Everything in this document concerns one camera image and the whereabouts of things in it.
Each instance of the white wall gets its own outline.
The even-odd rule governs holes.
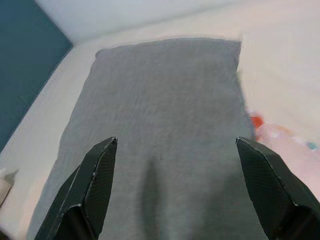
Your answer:
[[[242,0],[35,0],[74,43]]]

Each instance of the teal wall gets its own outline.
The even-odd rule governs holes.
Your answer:
[[[0,152],[71,48],[33,0],[0,0]]]

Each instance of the bed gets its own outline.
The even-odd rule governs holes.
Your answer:
[[[246,105],[269,121],[319,143],[319,7],[311,0],[249,1],[108,34],[75,46],[0,155],[0,167],[9,172],[18,170],[14,187],[0,210],[1,227],[14,238],[26,238],[57,159],[62,133],[95,54],[103,48],[186,37],[242,39],[238,72]],[[272,97],[261,94],[265,89]]]

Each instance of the mattress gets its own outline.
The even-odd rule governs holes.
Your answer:
[[[248,1],[75,46],[1,152],[0,168],[18,170],[0,209],[1,228],[14,238],[26,237],[62,132],[102,48],[177,37],[242,39],[238,71],[247,106],[319,143],[319,9],[316,0]],[[269,95],[260,94],[265,89]]]

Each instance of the gray pillow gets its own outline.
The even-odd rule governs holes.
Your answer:
[[[240,42],[183,38],[103,49],[60,140],[28,231],[96,143],[118,149],[101,240],[267,239],[235,140],[253,136]]]

